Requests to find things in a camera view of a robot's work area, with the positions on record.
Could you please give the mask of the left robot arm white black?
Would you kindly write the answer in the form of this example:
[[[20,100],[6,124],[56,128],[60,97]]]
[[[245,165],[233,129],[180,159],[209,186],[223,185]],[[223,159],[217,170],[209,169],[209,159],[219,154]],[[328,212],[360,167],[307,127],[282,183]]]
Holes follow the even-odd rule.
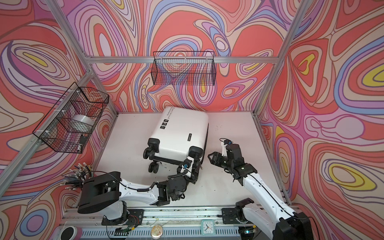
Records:
[[[103,172],[83,183],[78,213],[103,213],[107,220],[114,221],[126,218],[128,202],[160,207],[184,199],[188,185],[197,182],[202,163],[202,160],[187,157],[179,164],[175,175],[150,186],[122,179],[120,172]]]

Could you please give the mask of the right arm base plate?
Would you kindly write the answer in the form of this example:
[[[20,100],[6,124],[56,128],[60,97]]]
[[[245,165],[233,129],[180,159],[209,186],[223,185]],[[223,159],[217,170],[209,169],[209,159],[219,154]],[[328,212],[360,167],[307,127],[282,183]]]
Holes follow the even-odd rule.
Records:
[[[225,225],[229,224],[259,224],[262,216],[252,208],[223,208],[218,215]]]

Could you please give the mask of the black suitcase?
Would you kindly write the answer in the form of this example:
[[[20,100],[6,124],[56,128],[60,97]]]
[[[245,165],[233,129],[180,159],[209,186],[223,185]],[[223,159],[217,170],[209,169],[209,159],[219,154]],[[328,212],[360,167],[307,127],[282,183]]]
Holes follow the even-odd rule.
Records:
[[[198,172],[204,161],[208,132],[207,113],[165,108],[143,153],[144,159],[152,161],[149,172],[157,173],[160,163],[178,166],[185,160],[189,171]]]

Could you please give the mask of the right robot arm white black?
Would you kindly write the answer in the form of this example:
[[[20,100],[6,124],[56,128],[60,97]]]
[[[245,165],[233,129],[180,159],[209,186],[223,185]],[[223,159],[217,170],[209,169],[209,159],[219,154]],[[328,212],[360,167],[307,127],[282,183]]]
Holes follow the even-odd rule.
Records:
[[[254,224],[270,240],[313,240],[310,218],[303,212],[297,213],[265,184],[254,166],[245,162],[240,145],[226,138],[220,142],[222,152],[209,154],[210,163],[224,169],[262,206],[261,209],[250,198],[237,202],[237,221]]]

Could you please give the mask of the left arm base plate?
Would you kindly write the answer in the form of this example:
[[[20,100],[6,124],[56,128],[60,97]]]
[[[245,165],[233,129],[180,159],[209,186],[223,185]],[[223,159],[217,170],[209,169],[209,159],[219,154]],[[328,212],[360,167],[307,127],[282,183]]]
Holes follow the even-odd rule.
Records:
[[[142,224],[144,216],[144,209],[131,209],[123,210],[123,214],[120,218],[115,220],[109,220],[107,217],[103,217],[102,226],[129,226],[137,227]]]

